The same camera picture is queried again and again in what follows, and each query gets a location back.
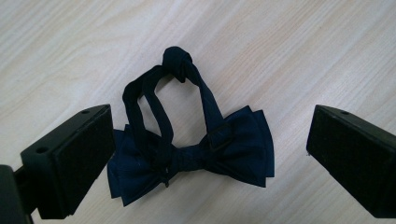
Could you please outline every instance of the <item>strap knot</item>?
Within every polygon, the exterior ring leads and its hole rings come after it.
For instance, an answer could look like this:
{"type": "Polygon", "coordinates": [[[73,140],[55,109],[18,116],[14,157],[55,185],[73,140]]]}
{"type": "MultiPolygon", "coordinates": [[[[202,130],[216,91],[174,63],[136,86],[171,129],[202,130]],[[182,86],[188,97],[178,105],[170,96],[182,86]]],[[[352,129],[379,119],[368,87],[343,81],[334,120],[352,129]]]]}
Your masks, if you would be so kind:
{"type": "Polygon", "coordinates": [[[190,54],[179,47],[170,47],[163,54],[163,67],[169,70],[181,83],[186,81],[186,72],[182,69],[185,60],[192,63],[190,54]]]}

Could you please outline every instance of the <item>folded fabric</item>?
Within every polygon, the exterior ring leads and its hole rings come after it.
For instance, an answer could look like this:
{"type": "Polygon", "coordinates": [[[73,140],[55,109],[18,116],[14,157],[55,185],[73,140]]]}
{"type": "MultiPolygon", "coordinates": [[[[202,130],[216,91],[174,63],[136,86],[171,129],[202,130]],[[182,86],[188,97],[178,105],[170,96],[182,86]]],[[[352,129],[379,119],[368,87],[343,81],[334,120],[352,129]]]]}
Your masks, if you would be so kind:
{"type": "Polygon", "coordinates": [[[167,187],[178,172],[206,169],[219,175],[265,187],[265,177],[274,176],[272,136],[261,110],[249,106],[223,118],[212,92],[193,65],[190,54],[172,47],[163,55],[163,65],[154,66],[125,88],[122,96],[130,125],[115,130],[116,153],[107,165],[113,198],[127,205],[159,184],[167,187]],[[200,88],[207,134],[194,146],[172,145],[173,129],[154,94],[158,81],[171,73],[179,81],[185,78],[200,88]],[[161,135],[147,131],[137,99],[144,95],[161,135]]]}

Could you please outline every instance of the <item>bow tie wing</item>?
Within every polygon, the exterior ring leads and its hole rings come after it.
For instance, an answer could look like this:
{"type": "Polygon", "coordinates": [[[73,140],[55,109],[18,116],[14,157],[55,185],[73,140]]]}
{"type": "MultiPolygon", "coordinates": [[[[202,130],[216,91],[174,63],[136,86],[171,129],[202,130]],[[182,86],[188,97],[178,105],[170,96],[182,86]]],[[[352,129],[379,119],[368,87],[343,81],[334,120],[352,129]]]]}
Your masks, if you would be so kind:
{"type": "Polygon", "coordinates": [[[124,206],[150,192],[161,183],[160,176],[136,149],[129,125],[115,131],[116,153],[107,166],[112,198],[120,197],[124,206]]]}
{"type": "Polygon", "coordinates": [[[233,141],[216,153],[208,171],[265,187],[265,177],[274,176],[274,147],[262,111],[248,106],[226,118],[233,127],[233,141]]]}

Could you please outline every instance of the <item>table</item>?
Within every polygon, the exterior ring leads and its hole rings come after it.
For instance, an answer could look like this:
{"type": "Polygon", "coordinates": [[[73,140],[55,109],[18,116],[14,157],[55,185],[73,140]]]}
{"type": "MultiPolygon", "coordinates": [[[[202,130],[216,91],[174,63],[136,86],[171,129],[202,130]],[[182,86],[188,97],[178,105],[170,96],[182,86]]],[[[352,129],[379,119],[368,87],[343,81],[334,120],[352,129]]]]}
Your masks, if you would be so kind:
{"type": "MultiPolygon", "coordinates": [[[[267,188],[196,171],[123,207],[105,169],[73,216],[34,211],[35,223],[396,223],[373,218],[305,149],[315,105],[396,134],[395,12],[390,0],[2,1],[0,163],[18,169],[24,149],[94,105],[111,104],[122,129],[123,88],[180,46],[223,115],[263,109],[276,160],[267,188]]],[[[174,144],[196,144],[205,134],[198,89],[161,83],[174,144]]]]}

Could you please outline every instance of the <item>bow tie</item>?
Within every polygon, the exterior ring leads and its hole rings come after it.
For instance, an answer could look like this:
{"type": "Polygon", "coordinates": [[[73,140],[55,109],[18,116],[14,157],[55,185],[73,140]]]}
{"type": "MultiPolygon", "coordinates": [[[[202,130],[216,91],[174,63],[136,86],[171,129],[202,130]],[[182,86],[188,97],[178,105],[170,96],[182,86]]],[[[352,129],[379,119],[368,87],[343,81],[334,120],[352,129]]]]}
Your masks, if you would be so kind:
{"type": "Polygon", "coordinates": [[[163,55],[163,65],[154,66],[129,83],[122,100],[130,125],[115,130],[116,152],[107,165],[112,198],[127,205],[139,199],[178,172],[206,169],[219,175],[265,187],[265,178],[274,177],[274,147],[262,110],[249,106],[223,118],[215,98],[192,63],[189,53],[172,47],[163,55]],[[180,82],[187,78],[198,86],[205,116],[206,136],[194,146],[172,145],[173,129],[154,94],[158,81],[172,74],[180,82]],[[137,103],[144,95],[160,127],[161,135],[147,131],[137,103]]]}

